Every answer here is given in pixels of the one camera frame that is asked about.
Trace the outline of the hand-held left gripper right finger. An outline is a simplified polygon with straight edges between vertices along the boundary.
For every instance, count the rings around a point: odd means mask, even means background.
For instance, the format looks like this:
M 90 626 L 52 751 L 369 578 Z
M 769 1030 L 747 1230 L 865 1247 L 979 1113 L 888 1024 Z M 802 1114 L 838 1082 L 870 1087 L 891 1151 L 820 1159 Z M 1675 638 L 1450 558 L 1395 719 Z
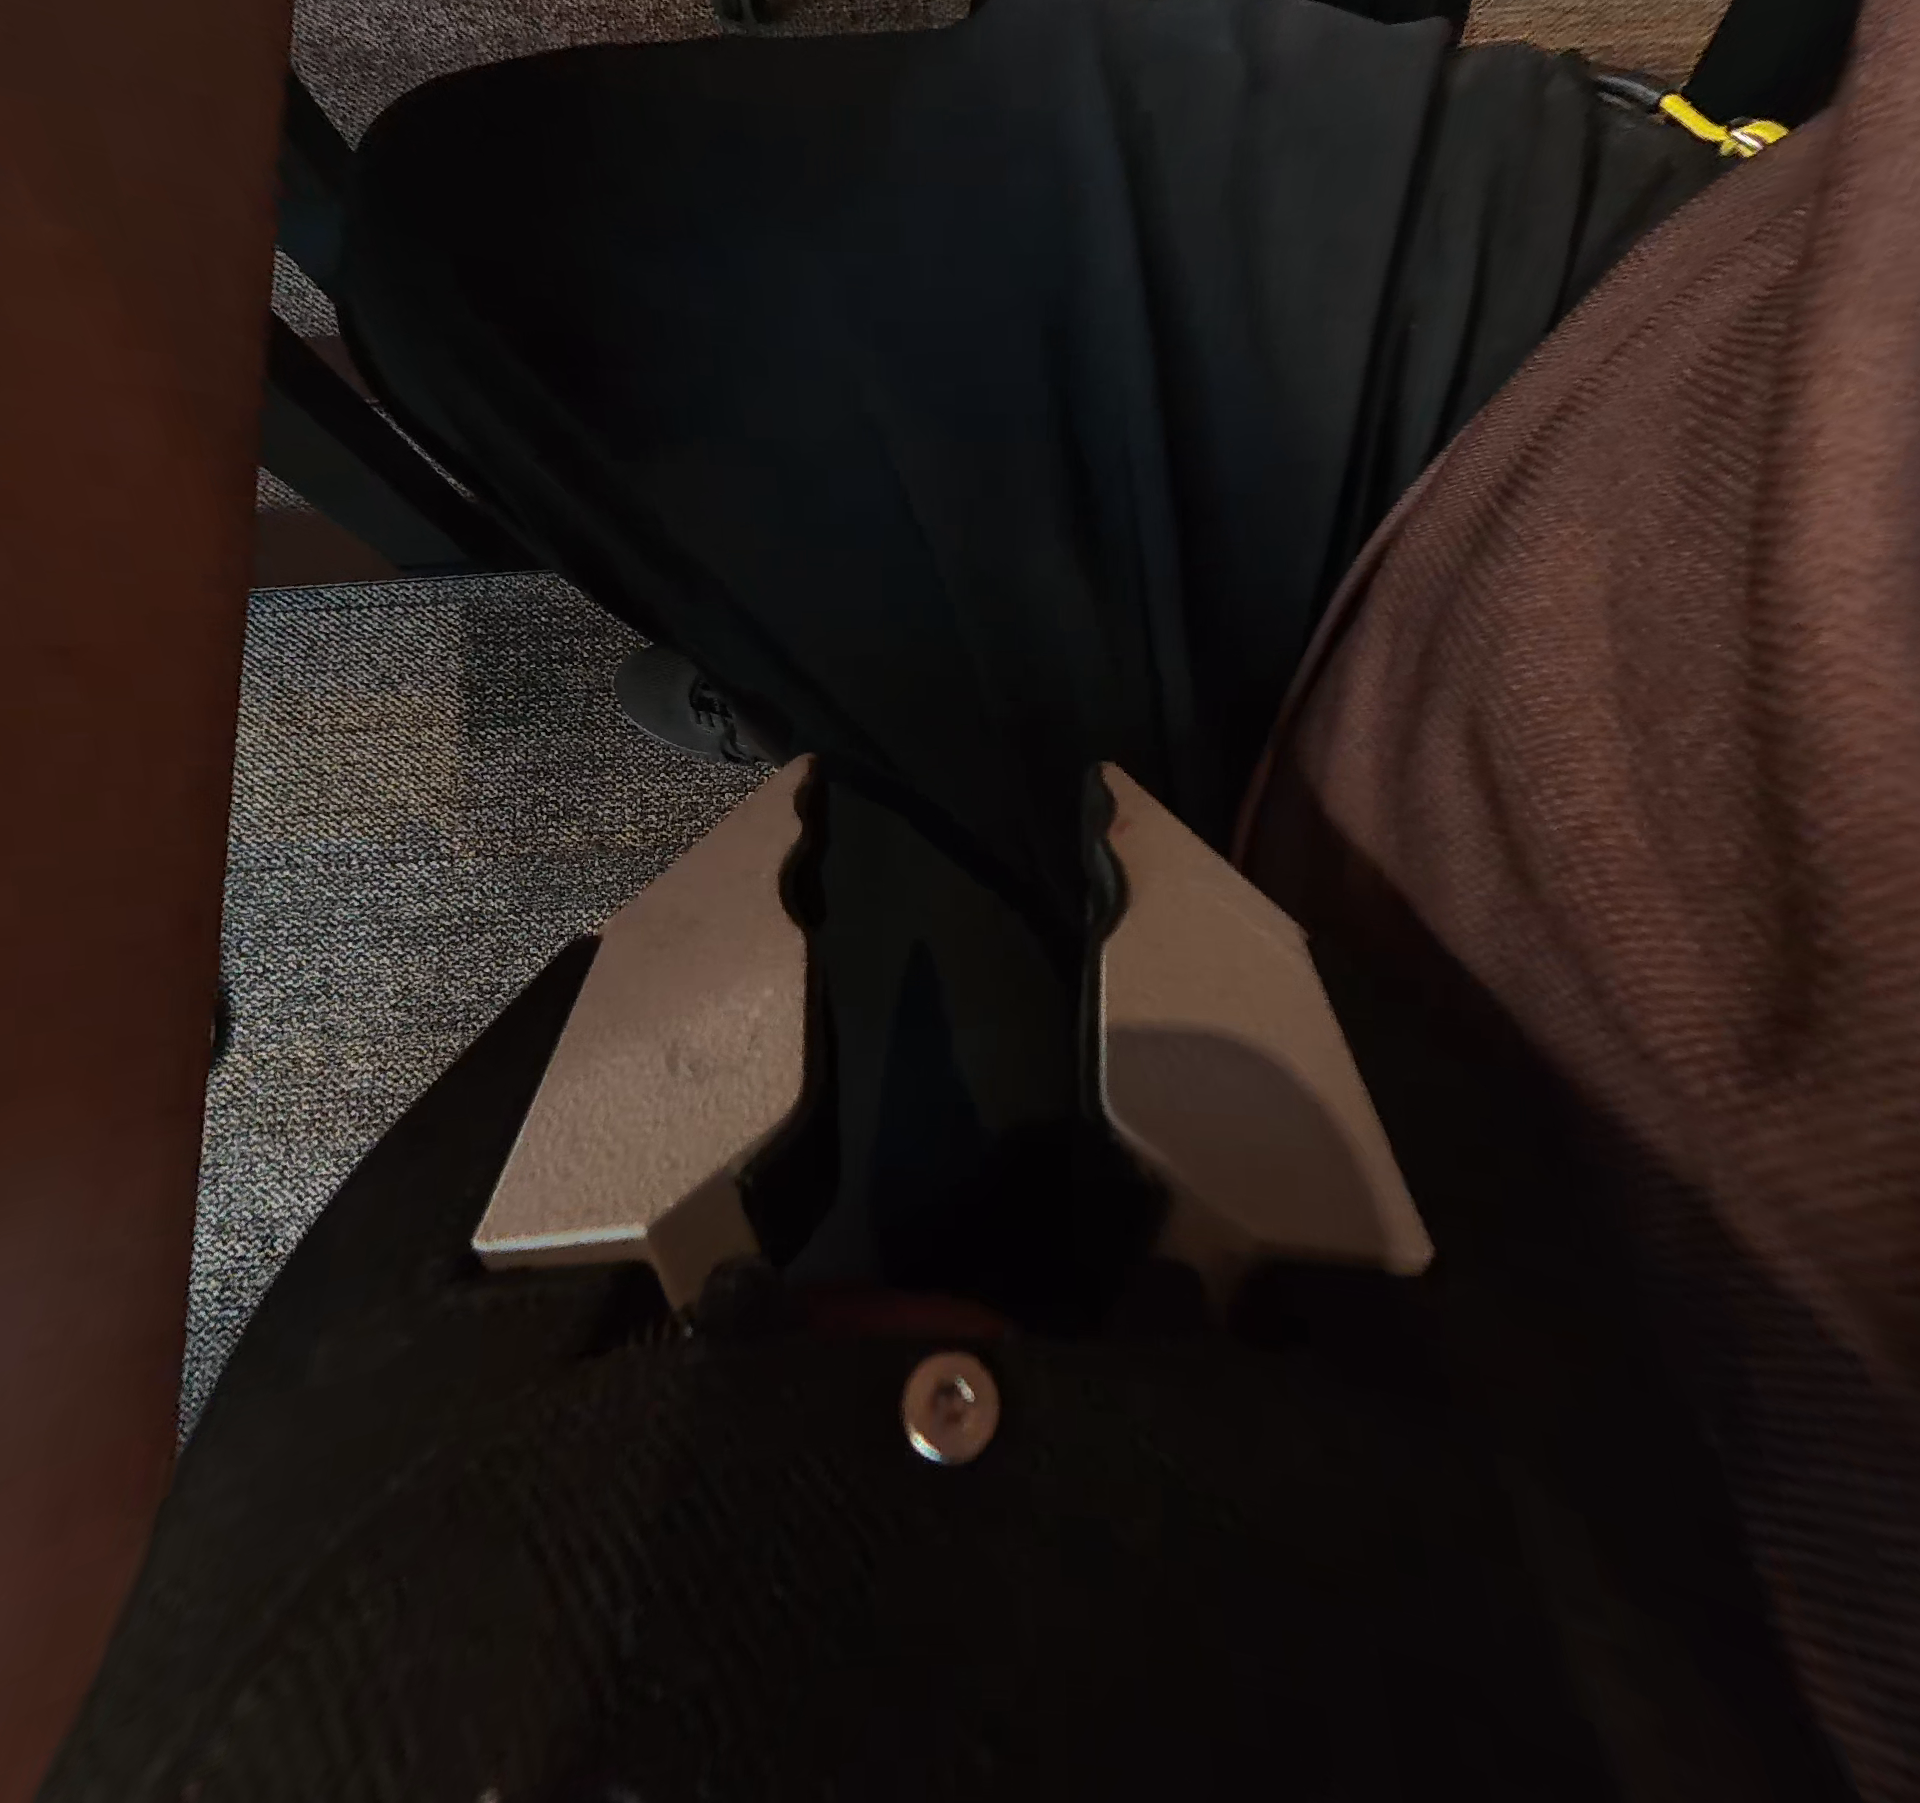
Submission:
M 1219 1302 L 1275 1263 L 1422 1278 L 1424 1217 L 1303 927 L 1112 760 L 1088 828 L 1094 1095 L 1159 1192 L 1155 1256 Z

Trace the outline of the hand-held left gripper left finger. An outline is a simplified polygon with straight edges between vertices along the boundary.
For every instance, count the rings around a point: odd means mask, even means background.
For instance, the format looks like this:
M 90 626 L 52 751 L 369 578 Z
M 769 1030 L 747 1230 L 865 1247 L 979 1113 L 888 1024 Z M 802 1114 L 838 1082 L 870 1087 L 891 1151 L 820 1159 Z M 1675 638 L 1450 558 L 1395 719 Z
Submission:
M 596 933 L 471 1249 L 492 1272 L 639 1261 L 665 1302 L 762 1255 L 742 1171 L 808 1082 L 802 925 L 784 898 L 815 758 L 762 782 Z

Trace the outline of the black bag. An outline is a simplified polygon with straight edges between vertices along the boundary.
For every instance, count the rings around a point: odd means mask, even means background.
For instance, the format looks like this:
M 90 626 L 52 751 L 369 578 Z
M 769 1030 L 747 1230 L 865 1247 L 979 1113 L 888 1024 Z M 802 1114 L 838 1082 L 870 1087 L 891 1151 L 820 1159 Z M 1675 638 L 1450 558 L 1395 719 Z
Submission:
M 1583 56 L 1480 44 L 1447 65 L 1424 228 L 1483 345 L 1537 342 L 1727 173 L 1714 143 L 1614 93 Z

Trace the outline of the brown desk side panel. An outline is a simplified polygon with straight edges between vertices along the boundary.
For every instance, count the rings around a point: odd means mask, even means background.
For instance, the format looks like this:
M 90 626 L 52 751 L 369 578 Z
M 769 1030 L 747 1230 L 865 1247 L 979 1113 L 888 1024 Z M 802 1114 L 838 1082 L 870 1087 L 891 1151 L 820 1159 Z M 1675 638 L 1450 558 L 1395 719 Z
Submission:
M 296 0 L 6 0 L 6 1798 L 177 1454 Z

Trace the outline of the person's dark trousers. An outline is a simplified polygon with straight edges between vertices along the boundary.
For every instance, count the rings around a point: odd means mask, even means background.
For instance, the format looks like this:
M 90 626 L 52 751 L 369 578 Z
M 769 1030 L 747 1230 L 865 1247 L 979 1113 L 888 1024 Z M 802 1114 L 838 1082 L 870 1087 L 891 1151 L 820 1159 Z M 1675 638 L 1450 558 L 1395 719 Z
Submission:
M 369 386 L 823 767 L 838 1055 L 886 1104 L 823 1275 L 1073 1325 L 1144 1259 L 1079 1106 L 1095 770 L 1226 849 L 1360 548 L 1583 302 L 1483 345 L 1438 279 L 1457 51 L 988 0 L 488 63 L 362 137 Z

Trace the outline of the black shoe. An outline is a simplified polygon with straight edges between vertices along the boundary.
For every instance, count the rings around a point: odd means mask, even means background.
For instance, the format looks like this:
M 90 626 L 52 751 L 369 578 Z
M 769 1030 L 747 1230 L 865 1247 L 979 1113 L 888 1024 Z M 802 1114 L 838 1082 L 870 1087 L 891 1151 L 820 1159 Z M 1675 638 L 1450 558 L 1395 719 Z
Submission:
M 695 662 L 665 645 L 632 648 L 616 669 L 612 690 L 617 708 L 641 734 L 682 754 L 750 767 L 780 767 L 794 756 Z

